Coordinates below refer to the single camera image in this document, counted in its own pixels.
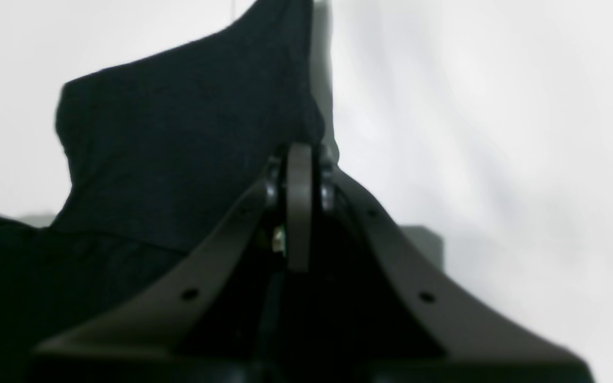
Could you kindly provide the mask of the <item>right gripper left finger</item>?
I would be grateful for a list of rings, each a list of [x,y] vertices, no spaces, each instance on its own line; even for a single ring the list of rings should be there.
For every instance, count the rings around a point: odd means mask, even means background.
[[[287,268],[309,271],[314,206],[313,150],[291,145],[212,233],[176,267],[131,300],[36,347],[39,358],[160,360],[204,317],[231,279],[265,215],[283,226]]]

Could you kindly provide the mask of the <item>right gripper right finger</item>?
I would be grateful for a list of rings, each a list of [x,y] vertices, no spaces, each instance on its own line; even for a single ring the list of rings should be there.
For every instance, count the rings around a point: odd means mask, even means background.
[[[514,324],[421,255],[376,198],[331,160],[314,153],[319,206],[348,218],[383,284],[426,342],[402,335],[401,356],[374,357],[365,373],[587,373],[574,353]]]

